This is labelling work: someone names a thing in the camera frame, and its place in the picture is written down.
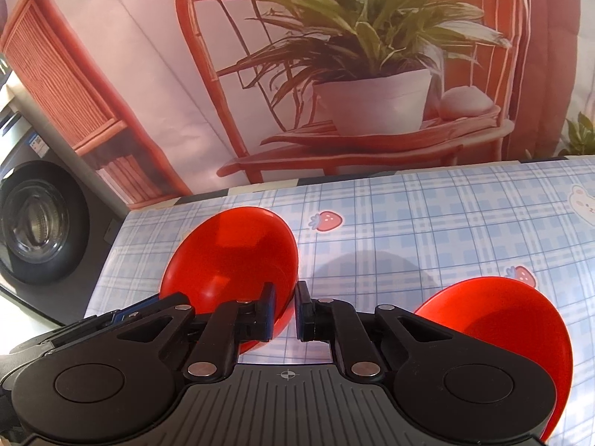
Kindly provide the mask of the printed room backdrop cloth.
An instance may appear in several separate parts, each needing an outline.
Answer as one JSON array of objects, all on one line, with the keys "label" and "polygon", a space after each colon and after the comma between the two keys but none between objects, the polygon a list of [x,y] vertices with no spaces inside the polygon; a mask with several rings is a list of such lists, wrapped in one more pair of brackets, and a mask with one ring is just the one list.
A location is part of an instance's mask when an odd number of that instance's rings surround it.
[{"label": "printed room backdrop cloth", "polygon": [[1,61],[130,209],[594,151],[594,0],[1,0]]}]

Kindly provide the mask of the dark front-load washing machine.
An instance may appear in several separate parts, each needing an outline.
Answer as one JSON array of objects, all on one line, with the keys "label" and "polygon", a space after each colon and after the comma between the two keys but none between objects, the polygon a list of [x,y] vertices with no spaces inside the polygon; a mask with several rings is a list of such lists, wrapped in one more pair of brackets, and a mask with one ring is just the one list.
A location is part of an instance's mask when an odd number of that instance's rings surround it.
[{"label": "dark front-load washing machine", "polygon": [[2,293],[57,324],[82,319],[121,224],[27,119],[2,118]]}]

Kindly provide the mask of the red bowl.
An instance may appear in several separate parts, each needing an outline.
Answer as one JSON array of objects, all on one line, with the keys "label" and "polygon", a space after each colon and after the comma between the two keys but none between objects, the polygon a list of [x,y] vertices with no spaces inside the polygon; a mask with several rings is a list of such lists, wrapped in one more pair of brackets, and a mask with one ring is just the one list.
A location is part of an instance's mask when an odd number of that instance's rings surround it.
[{"label": "red bowl", "polygon": [[570,396],[573,353],[563,318],[546,296],[513,278],[478,277],[445,288],[415,314],[541,366],[556,389],[555,408],[541,440],[551,437]]},{"label": "red bowl", "polygon": [[215,214],[191,231],[170,258],[159,296],[183,293],[199,314],[231,300],[256,300],[274,285],[273,337],[292,318],[299,252],[286,222],[270,210],[242,206]]}]

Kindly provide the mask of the blue plaid tablecloth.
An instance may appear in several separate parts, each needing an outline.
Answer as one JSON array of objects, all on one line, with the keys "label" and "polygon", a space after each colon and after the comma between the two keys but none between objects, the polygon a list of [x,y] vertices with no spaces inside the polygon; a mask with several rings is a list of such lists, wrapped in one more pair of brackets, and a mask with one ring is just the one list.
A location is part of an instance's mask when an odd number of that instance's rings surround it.
[{"label": "blue plaid tablecloth", "polygon": [[573,210],[594,189],[592,157],[438,168],[192,196],[126,217],[88,305],[122,309],[157,293],[177,246],[210,216],[260,206],[281,216],[315,297],[358,310],[417,309],[479,276],[529,269],[572,341],[572,389],[551,444],[594,441],[594,229]]}]

